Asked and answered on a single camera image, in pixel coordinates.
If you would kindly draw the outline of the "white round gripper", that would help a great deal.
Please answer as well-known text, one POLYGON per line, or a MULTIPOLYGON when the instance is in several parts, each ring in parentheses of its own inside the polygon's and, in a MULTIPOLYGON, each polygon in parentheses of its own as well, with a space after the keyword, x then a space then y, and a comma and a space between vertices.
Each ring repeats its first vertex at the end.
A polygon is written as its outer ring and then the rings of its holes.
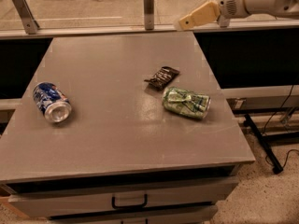
POLYGON ((190 30, 215 21, 246 18, 253 14, 274 15, 275 0, 209 0, 178 20, 181 30, 190 30))

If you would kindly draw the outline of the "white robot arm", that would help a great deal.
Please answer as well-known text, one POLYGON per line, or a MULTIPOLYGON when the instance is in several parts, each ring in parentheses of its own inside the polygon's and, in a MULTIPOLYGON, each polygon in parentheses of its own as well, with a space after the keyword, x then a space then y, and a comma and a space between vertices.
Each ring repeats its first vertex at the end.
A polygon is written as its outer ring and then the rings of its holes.
POLYGON ((297 19, 299 0, 206 0, 199 7, 178 20, 181 30, 216 21, 221 28, 228 27, 231 19, 242 19, 253 14, 297 19))

